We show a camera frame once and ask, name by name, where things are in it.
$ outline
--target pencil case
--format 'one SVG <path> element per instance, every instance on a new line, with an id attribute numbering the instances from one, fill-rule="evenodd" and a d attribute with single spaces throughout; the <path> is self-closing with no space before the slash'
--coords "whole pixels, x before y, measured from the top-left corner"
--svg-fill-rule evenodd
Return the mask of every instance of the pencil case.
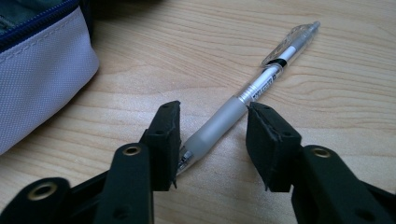
<path id="1" fill-rule="evenodd" d="M 58 112 L 96 73 L 86 21 L 87 1 L 0 0 L 0 154 Z"/>

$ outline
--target pen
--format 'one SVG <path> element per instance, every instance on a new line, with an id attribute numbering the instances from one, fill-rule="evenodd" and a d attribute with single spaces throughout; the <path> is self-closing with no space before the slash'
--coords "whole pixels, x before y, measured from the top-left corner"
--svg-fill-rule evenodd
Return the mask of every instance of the pen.
<path id="1" fill-rule="evenodd" d="M 181 148 L 177 174 L 200 160 L 217 141 L 248 111 L 250 102 L 265 92 L 290 64 L 308 46 L 318 32 L 320 22 L 296 26 L 283 41 L 262 61 L 260 73 L 233 95 Z"/>

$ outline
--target pen grip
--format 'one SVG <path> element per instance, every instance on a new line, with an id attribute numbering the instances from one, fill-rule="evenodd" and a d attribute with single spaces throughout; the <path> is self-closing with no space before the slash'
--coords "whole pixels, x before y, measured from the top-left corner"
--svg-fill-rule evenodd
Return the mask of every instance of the pen grip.
<path id="1" fill-rule="evenodd" d="M 245 104 L 232 96 L 184 146 L 200 160 L 247 111 Z"/>

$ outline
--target wooden desk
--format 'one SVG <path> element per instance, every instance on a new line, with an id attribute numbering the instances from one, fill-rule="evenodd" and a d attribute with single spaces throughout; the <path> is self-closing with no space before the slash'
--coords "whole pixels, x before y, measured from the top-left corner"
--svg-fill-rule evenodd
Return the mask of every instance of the wooden desk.
<path id="1" fill-rule="evenodd" d="M 338 152 L 355 175 L 396 190 L 396 2 L 93 1 L 101 65 L 57 115 L 0 157 L 0 209 L 48 176 L 72 186 L 108 169 L 157 108 L 181 102 L 186 140 L 247 82 L 288 31 L 320 21 L 312 45 L 260 103 Z M 202 161 L 155 193 L 157 223 L 295 223 L 290 194 L 264 191 L 244 117 Z"/>

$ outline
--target zipper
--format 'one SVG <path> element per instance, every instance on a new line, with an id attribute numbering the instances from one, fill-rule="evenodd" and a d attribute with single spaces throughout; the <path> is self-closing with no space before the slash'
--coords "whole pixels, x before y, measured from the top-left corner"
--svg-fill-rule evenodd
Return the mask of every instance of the zipper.
<path id="1" fill-rule="evenodd" d="M 7 30 L 0 35 L 0 53 L 38 34 L 56 21 L 70 14 L 77 7 L 78 0 L 66 0 L 55 7 L 39 13 L 32 19 Z"/>

